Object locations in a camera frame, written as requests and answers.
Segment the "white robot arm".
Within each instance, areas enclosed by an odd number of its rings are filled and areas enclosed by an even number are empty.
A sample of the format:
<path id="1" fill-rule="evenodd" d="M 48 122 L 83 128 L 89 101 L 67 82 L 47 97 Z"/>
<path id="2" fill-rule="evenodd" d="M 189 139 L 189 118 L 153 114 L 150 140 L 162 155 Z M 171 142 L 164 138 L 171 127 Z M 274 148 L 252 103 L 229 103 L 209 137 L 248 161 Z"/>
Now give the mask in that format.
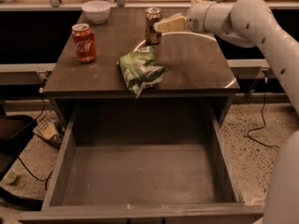
<path id="1" fill-rule="evenodd" d="M 154 24 L 159 33 L 213 34 L 239 47 L 256 47 L 299 113 L 299 44 L 284 31 L 264 0 L 232 4 L 192 0 L 187 13 Z M 273 167 L 263 224 L 299 224 L 299 131 L 282 145 Z"/>

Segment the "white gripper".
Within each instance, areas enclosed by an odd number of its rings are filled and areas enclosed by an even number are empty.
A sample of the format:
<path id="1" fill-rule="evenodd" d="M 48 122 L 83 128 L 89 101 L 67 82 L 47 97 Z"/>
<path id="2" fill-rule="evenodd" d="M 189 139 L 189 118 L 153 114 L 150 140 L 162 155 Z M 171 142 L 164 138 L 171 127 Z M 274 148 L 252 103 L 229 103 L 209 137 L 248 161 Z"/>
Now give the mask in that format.
<path id="1" fill-rule="evenodd" d="M 155 22 L 154 30 L 158 33 L 183 32 L 187 30 L 188 26 L 192 32 L 207 34 L 206 14 L 213 5 L 212 1 L 191 0 L 186 18 L 181 13 L 173 14 L 167 19 Z"/>

